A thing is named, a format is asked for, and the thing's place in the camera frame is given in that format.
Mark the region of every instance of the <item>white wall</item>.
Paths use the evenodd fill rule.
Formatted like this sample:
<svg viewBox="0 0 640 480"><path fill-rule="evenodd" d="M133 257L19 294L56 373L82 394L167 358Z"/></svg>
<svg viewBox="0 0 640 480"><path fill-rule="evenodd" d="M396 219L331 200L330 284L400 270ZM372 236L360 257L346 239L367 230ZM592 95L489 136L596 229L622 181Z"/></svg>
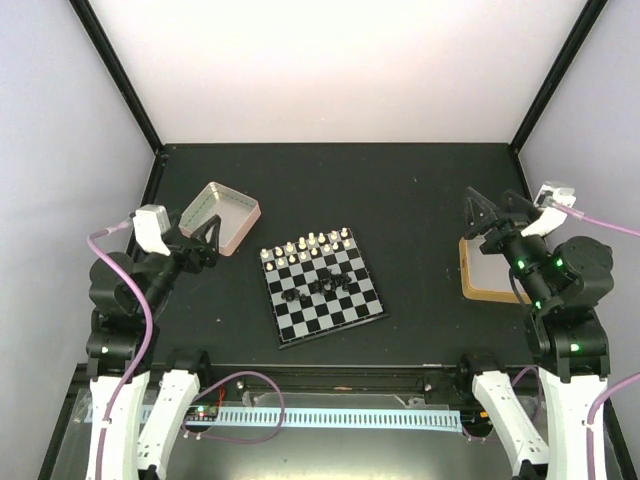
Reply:
<svg viewBox="0 0 640 480"><path fill-rule="evenodd" d="M609 2L521 154L532 188L577 188L576 208L640 229L640 2ZM640 370L640 239L568 219L554 238L593 236L613 248L616 286L598 307L612 380ZM640 471L640 384L614 397Z"/></svg>
<svg viewBox="0 0 640 480"><path fill-rule="evenodd" d="M585 0L92 0L160 137L509 142Z"/></svg>
<svg viewBox="0 0 640 480"><path fill-rule="evenodd" d="M85 236L136 207L153 156L67 1L4 2L0 65L0 478L32 480L86 360Z"/></svg>

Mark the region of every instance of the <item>black table surface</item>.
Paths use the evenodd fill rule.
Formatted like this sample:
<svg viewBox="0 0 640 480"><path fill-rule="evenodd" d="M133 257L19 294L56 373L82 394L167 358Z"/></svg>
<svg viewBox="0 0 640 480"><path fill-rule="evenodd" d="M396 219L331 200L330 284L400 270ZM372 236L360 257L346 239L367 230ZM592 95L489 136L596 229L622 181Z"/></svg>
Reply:
<svg viewBox="0 0 640 480"><path fill-rule="evenodd" d="M516 305L462 295L463 194L523 191L503 144L170 145L154 203L184 209L216 181L260 203L231 257L183 274L157 319L155 361L178 347L219 365L455 364L473 348L531 358ZM353 229L389 317L280 350L259 251L308 232Z"/></svg>

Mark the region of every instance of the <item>metal tray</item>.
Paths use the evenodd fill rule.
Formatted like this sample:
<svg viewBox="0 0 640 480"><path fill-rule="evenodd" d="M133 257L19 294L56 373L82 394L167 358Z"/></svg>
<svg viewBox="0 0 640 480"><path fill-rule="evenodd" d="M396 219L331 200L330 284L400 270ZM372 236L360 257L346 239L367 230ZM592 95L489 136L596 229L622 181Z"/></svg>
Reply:
<svg viewBox="0 0 640 480"><path fill-rule="evenodd" d="M228 257L260 217L260 205L243 193L211 182L182 214L180 231L190 237L200 225L216 214L222 219L220 254Z"/></svg>

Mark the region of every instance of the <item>robotic arm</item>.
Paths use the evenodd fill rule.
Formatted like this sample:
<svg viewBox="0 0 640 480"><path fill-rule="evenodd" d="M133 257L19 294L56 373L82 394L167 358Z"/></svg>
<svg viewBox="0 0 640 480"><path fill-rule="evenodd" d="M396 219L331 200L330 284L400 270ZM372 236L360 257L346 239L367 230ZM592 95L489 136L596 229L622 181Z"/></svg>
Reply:
<svg viewBox="0 0 640 480"><path fill-rule="evenodd" d="M213 268L218 260L219 216L206 221L189 238L182 235L178 222L178 214L169 216L164 207L138 209L133 219L136 240L148 255L134 261L124 253L109 254L140 287L154 318L162 311L180 273L200 273L205 267ZM98 480L94 474L99 471L108 480L164 479L187 409L200 385L210 383L209 358L202 351L174 352L154 409L138 438L140 407L158 338L154 323L151 343L131 380L120 390L108 425L103 425L98 419L104 416L114 390L140 350L145 322L140 303L104 261L93 264L90 279L89 297L95 309L86 350L96 421L92 424L86 478ZM103 448L99 451L101 436Z"/></svg>
<svg viewBox="0 0 640 480"><path fill-rule="evenodd" d="M502 254L510 275L520 281L532 305L526 336L545 391L549 448L520 407L509 378L490 355L463 357L460 375L493 419L512 465L514 478L587 478L586 435L595 437L598 478L606 478L602 416L587 426L589 407L607 387L610 373L607 336L595 313L613 288L611 249L589 237L574 237L553 252L542 239L566 216L550 212L552 202L570 206L573 190L546 185L536 203L506 192L498 208L468 189L465 238L484 235L484 254Z"/></svg>

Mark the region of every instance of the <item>checkered board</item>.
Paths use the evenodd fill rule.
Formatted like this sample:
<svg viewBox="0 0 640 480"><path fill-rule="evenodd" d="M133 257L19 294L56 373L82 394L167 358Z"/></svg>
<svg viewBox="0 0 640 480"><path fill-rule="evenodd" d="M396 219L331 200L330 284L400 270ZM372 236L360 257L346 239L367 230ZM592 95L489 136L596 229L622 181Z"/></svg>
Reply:
<svg viewBox="0 0 640 480"><path fill-rule="evenodd" d="M318 245L317 234L315 245L307 239L307 248L300 249L295 241L291 242L293 252L280 246L283 250L280 257L276 256L276 247L267 250L266 257L259 254L280 348L387 316L351 230L346 230L346 236L337 232L335 240L331 239L331 232L324 235L326 240L322 245ZM331 247L328 252L323 248L327 244ZM338 245L337 249L333 248L334 244ZM313 247L317 248L316 255L311 253ZM280 258L284 260L283 265L279 265ZM311 294L309 286L318 278L341 273L351 279L349 291L339 287L324 296ZM294 288L307 298L287 303L282 292Z"/></svg>

